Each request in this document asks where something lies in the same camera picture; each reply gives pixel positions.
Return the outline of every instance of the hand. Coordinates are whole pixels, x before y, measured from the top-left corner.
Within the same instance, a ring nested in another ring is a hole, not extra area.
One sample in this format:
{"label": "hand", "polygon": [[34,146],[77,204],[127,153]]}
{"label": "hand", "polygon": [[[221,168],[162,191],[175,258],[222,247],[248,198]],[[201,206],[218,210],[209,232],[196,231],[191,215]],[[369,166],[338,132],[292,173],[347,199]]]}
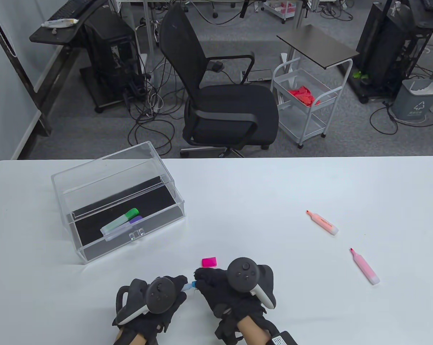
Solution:
{"label": "hand", "polygon": [[226,271],[200,268],[195,271],[194,277],[196,288],[203,294],[216,317],[223,318],[229,309],[237,322],[253,313],[266,313],[257,297],[240,293],[230,286]]}
{"label": "hand", "polygon": [[[166,278],[169,278],[175,285],[175,291],[177,293],[177,299],[175,300],[172,307],[162,314],[152,314],[148,312],[147,314],[140,315],[122,326],[118,326],[116,324],[116,320],[114,320],[113,326],[134,331],[137,334],[143,336],[143,338],[145,338],[148,342],[154,343],[153,340],[156,338],[158,333],[167,331],[167,328],[172,321],[173,314],[175,314],[180,305],[186,300],[186,294],[181,291],[183,286],[187,284],[187,278],[185,276],[178,276],[175,278],[166,276]],[[135,279],[132,284],[136,284],[138,286],[139,293],[141,294],[144,294],[148,288],[148,284],[145,281],[139,279]]]}
{"label": "hand", "polygon": [[250,317],[261,329],[267,330],[271,336],[278,333],[272,322],[267,321],[263,314],[266,310],[256,296],[250,293],[240,293],[234,290],[224,270],[200,268],[194,273],[196,288],[205,297],[213,314],[221,318],[215,332],[218,339],[227,345],[235,345],[241,338],[235,336],[238,323]]}

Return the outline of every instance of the green highlighter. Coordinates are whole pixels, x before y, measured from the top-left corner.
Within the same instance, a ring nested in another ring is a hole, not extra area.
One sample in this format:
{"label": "green highlighter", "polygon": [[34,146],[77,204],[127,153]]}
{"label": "green highlighter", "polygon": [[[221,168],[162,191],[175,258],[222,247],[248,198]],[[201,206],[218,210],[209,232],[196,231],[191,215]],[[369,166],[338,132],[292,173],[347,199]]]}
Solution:
{"label": "green highlighter", "polygon": [[116,218],[115,220],[113,220],[111,223],[106,224],[104,227],[102,227],[100,229],[100,231],[103,234],[103,236],[106,236],[106,235],[108,235],[108,233],[113,231],[115,228],[117,228],[118,226],[121,226],[124,223],[127,223],[129,220],[135,218],[139,214],[140,214],[140,212],[138,212],[138,210],[136,208],[133,208],[129,212],[127,212],[126,214],[123,214],[119,218]]}

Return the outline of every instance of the red cloth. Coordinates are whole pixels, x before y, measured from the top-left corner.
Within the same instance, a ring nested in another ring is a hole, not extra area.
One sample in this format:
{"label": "red cloth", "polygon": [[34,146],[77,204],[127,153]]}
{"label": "red cloth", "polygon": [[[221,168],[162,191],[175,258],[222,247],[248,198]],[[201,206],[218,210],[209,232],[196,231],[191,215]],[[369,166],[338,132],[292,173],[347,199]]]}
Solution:
{"label": "red cloth", "polygon": [[307,107],[310,107],[315,101],[315,97],[311,94],[307,87],[300,87],[298,90],[289,90],[288,92],[300,102],[304,103]]}

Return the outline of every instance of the chair backrest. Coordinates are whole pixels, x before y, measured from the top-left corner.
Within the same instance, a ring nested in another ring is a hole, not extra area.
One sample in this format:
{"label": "chair backrest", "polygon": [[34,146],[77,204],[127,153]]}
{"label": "chair backrest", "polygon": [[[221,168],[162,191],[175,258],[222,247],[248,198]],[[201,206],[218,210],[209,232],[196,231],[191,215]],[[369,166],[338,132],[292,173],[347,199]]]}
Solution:
{"label": "chair backrest", "polygon": [[207,58],[179,3],[173,5],[162,20],[159,46],[189,96],[196,100],[199,84],[207,70]]}

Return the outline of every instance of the purple highlighter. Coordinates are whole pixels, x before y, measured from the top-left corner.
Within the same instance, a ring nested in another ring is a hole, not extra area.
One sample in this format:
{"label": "purple highlighter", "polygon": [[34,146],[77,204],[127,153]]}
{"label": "purple highlighter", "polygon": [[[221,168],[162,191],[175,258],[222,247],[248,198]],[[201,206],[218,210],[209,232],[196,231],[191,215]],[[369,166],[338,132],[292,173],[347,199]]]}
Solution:
{"label": "purple highlighter", "polygon": [[132,230],[134,226],[137,225],[142,219],[143,217],[141,216],[136,216],[135,218],[132,218],[127,223],[124,223],[121,226],[115,228],[113,231],[110,231],[110,233],[107,236],[105,236],[105,240],[110,241],[122,235],[123,233]]}

